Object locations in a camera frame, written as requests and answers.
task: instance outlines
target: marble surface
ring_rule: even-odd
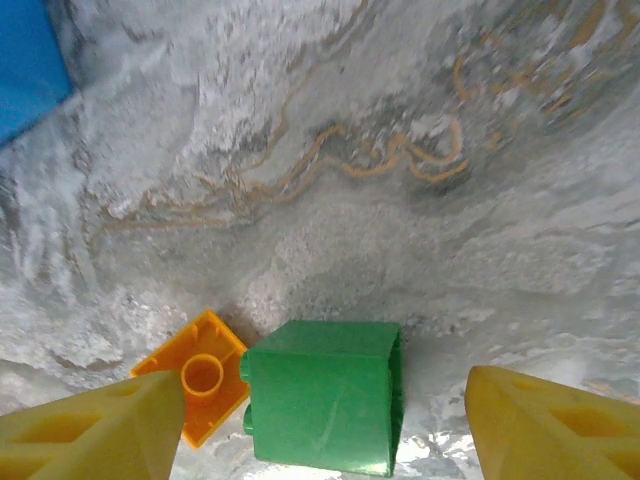
[[[0,152],[0,413],[206,308],[401,323],[397,478],[482,478],[473,365],[640,403],[637,2],[170,3],[52,2],[82,90]],[[257,462],[243,410],[172,478],[362,478]]]

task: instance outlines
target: toy block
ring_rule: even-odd
[[[404,415],[400,327],[291,321],[249,349],[258,460],[391,476]]]
[[[239,366],[247,347],[218,316],[206,311],[131,370],[134,377],[175,370],[187,402],[182,430],[199,448],[249,396]]]
[[[72,93],[43,0],[0,3],[0,146]]]

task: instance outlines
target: yellow plastic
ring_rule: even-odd
[[[485,480],[640,480],[640,407],[498,367],[465,395]]]
[[[167,480],[184,423],[175,372],[0,417],[2,480]]]
[[[187,402],[182,430],[200,447],[249,396],[240,379],[247,347],[218,316],[206,311],[131,370],[134,377],[158,370],[180,373]]]

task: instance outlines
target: orange plastic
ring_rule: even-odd
[[[249,396],[240,379],[247,347],[212,311],[206,311],[131,370],[134,377],[175,370],[187,402],[182,434],[198,448]]]

